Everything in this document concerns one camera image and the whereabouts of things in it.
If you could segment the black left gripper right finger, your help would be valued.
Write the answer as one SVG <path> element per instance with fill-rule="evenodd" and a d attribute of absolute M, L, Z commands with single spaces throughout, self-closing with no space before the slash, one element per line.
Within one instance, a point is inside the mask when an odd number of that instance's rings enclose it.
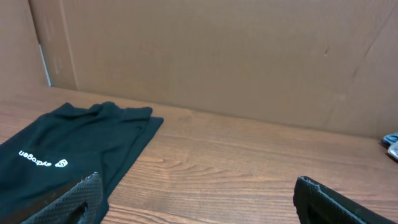
<path fill-rule="evenodd" d="M 307 176 L 297 178 L 293 203 L 301 224 L 396 224 Z"/>

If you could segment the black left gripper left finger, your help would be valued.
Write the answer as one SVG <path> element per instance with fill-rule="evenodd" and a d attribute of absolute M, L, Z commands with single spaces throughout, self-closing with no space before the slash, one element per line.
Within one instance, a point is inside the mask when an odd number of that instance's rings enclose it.
<path fill-rule="evenodd" d="M 40 198 L 24 210 L 22 223 L 90 224 L 103 198 L 102 179 L 98 173 L 74 180 Z"/>

